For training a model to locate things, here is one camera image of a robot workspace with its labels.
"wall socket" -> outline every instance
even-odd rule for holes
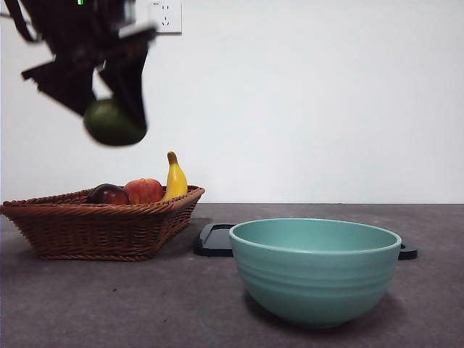
[[[182,33],[182,3],[180,0],[159,0],[149,3],[149,21],[158,33]]]

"ceramic bowl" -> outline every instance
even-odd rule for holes
[[[373,308],[389,287],[401,238],[338,220],[255,220],[230,229],[249,294],[284,320],[330,328]]]

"black tray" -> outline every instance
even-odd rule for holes
[[[229,230],[234,223],[210,223],[203,228],[194,246],[194,253],[201,256],[233,256]],[[402,238],[398,260],[417,258],[418,250]]]

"apple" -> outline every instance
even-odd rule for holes
[[[92,204],[129,204],[129,197],[120,186],[103,183],[94,188],[87,196]]]
[[[142,178],[129,181],[124,191],[131,204],[150,204],[161,200],[165,194],[161,183],[153,178]]]

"basket rim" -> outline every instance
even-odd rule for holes
[[[97,209],[97,210],[139,210],[139,209],[148,209],[148,208],[161,208],[163,206],[172,206],[177,205],[177,202],[184,201],[187,198],[193,198],[194,196],[201,196],[205,190],[202,187],[188,185],[188,192],[182,196],[173,197],[167,201],[158,201],[154,203],[146,203],[146,204],[125,204],[125,205],[116,205],[116,204],[92,204],[92,203],[56,203],[56,202],[48,202],[48,203],[41,203],[37,201],[47,200],[47,199],[55,199],[60,200],[64,199],[68,196],[79,196],[87,194],[93,190],[93,188],[83,189],[81,191],[70,192],[67,194],[60,194],[55,196],[44,196],[39,198],[31,198],[31,199],[23,199],[23,200],[12,200],[12,201],[4,201],[3,205],[1,206],[1,210],[5,208],[27,208],[27,207],[40,207],[40,208],[70,208],[70,209]]]

